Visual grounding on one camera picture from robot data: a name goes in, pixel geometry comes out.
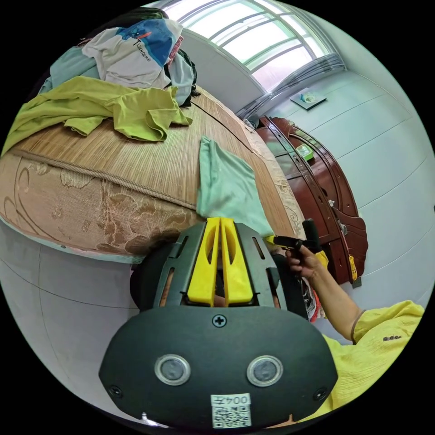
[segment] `bamboo mat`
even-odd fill
[[[49,127],[21,141],[10,152],[99,177],[195,210],[199,147],[201,137],[205,135],[252,167],[260,200],[273,230],[281,234],[293,233],[266,164],[250,151],[242,127],[233,119],[229,121],[231,117],[207,96],[195,98],[194,102],[184,109],[184,113],[193,119],[191,126],[171,126],[165,142],[128,139],[114,131],[111,120],[106,120],[88,137],[63,125]]]

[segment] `lime green cloth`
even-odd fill
[[[273,235],[258,196],[254,171],[248,163],[203,136],[199,172],[196,212],[200,216],[234,219],[262,237]]]
[[[21,107],[1,156],[20,140],[46,127],[64,122],[66,127],[88,135],[109,117],[113,118],[115,130],[127,137],[164,141],[171,123],[192,123],[179,108],[176,92],[176,87],[138,89],[96,78],[72,78]]]

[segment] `blue print on t-shirt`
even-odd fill
[[[127,29],[118,29],[116,34],[125,41],[129,38],[140,40],[162,68],[176,42],[164,19],[145,19]]]

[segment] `window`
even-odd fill
[[[332,53],[290,6],[273,0],[173,0],[171,19],[239,61],[266,91]]]

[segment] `mint green cloth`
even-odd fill
[[[203,136],[199,172],[196,213],[203,218],[234,219],[262,237],[273,235],[258,196],[254,171],[248,163]]]

